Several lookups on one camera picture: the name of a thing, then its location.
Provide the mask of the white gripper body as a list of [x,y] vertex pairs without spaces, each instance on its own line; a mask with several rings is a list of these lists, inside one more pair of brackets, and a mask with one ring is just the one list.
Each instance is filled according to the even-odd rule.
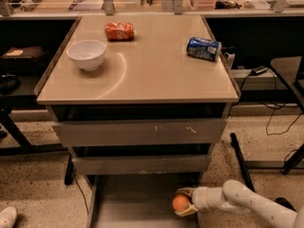
[[207,193],[207,187],[195,188],[192,193],[192,203],[199,211],[205,211],[210,209],[207,202]]

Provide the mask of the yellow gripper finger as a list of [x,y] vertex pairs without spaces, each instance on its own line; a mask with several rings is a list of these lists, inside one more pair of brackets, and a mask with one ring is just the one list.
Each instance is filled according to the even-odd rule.
[[198,209],[195,207],[194,204],[187,204],[180,211],[176,211],[175,214],[180,217],[186,217],[186,216],[194,215],[197,212],[198,212]]
[[190,198],[193,197],[193,192],[194,192],[194,188],[192,188],[192,187],[182,187],[176,191],[177,194],[184,194]]

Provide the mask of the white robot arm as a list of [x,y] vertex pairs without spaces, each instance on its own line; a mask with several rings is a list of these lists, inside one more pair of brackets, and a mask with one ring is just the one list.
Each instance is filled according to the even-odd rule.
[[254,212],[273,228],[304,228],[304,208],[293,211],[262,197],[237,180],[228,180],[221,187],[180,188],[172,206],[180,217],[211,209],[235,215]]

